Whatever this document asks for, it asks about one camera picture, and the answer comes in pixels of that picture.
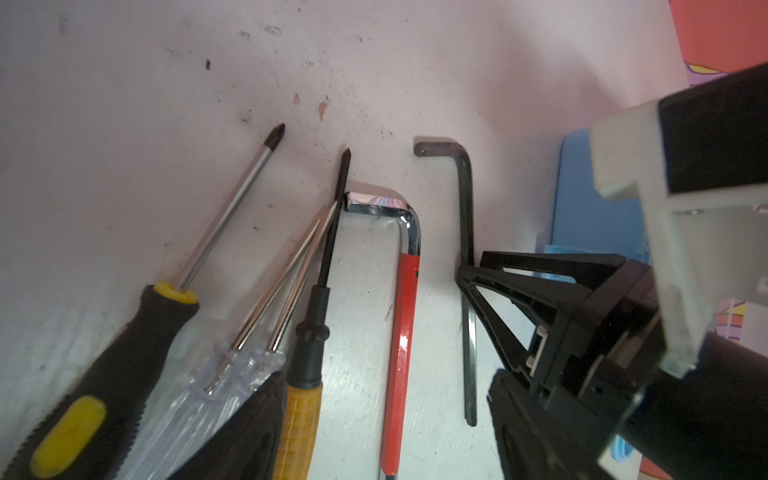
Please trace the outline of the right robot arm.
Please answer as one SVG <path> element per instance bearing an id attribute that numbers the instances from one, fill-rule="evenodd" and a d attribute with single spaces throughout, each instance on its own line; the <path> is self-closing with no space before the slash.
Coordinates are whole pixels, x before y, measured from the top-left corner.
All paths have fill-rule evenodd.
<path id="1" fill-rule="evenodd" d="M 767 360 L 707 333 L 670 350 L 650 266 L 615 254 L 487 251 L 456 283 L 503 367 L 488 403 L 508 479 L 603 479 L 615 437 L 675 479 L 767 475 Z"/>

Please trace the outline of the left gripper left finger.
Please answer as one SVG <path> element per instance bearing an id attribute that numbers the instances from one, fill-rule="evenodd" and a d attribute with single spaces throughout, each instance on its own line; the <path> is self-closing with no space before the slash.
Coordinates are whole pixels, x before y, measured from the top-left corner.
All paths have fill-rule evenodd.
<path id="1" fill-rule="evenodd" d="M 280 445 L 286 402 L 285 374 L 276 371 L 171 477 L 271 479 Z"/>

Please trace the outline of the red handled hex key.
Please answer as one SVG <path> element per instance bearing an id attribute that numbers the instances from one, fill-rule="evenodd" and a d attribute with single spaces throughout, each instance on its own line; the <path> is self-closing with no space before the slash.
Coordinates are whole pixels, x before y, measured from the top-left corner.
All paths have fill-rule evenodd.
<path id="1" fill-rule="evenodd" d="M 388 218 L 400 228 L 400 253 L 394 300 L 385 413 L 380 451 L 380 477 L 398 476 L 404 424 L 415 310 L 420 272 L 421 232 L 414 209 L 404 200 L 369 193 L 348 192 L 346 211 Z"/>

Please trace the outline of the clear handled screwdriver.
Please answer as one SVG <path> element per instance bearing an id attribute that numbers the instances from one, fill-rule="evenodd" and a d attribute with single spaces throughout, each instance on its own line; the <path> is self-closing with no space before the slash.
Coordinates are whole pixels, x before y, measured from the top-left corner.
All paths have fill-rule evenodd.
<path id="1" fill-rule="evenodd" d="M 338 203 L 322 208 L 290 262 L 251 308 L 242 329 L 215 345 L 189 384 L 150 429 L 147 443 L 119 479 L 166 479 L 223 427 L 241 405 L 286 361 L 280 344 L 304 291 L 317 251 Z"/>

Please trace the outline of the yellow handled screwdriver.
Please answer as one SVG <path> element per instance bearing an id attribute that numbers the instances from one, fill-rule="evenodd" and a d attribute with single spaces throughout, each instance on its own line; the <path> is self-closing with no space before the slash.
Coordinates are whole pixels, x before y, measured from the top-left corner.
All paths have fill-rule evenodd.
<path id="1" fill-rule="evenodd" d="M 324 347 L 330 336 L 326 325 L 330 296 L 327 283 L 350 163 L 351 151 L 345 149 L 334 193 L 336 206 L 327 232 L 322 236 L 324 246 L 318 280 L 311 289 L 305 318 L 295 329 L 295 348 L 286 380 L 286 412 L 273 471 L 275 479 L 305 479 L 311 465 L 322 404 Z"/>

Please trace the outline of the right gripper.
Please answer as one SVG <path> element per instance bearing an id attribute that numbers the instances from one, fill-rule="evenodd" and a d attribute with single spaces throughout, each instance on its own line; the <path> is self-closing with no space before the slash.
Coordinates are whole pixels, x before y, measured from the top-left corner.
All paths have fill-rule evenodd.
<path id="1" fill-rule="evenodd" d="M 636 408 L 665 352 L 649 265 L 617 254 L 485 251 L 480 266 L 459 267 L 456 283 L 505 369 L 530 373 L 543 326 L 531 377 L 550 403 L 573 399 L 592 414 Z"/>

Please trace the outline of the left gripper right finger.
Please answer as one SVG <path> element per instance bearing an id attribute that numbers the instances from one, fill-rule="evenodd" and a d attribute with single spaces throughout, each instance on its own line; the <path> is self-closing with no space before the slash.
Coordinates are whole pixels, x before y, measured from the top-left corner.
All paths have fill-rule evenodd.
<path id="1" fill-rule="evenodd" d="M 594 456 L 558 427 L 512 372 L 500 369 L 488 390 L 506 479 L 604 479 Z"/>

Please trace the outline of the black yellow screwdriver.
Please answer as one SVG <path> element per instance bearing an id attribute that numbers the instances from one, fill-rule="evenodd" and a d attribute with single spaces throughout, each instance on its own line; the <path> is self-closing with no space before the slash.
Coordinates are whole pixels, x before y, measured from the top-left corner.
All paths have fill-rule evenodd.
<path id="1" fill-rule="evenodd" d="M 190 286 L 285 131 L 278 124 L 270 132 L 178 275 L 143 289 L 134 317 L 22 442 L 3 478 L 115 477 L 175 337 L 200 309 Z"/>

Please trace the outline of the blue plastic toolbox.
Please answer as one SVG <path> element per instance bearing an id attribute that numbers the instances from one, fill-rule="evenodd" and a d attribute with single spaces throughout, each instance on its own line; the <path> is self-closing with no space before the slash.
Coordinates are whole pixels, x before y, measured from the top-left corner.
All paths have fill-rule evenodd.
<path id="1" fill-rule="evenodd" d="M 551 239 L 543 251 L 618 254 L 651 263 L 639 200 L 606 200 L 594 186 L 587 129 L 576 130 L 563 141 Z"/>

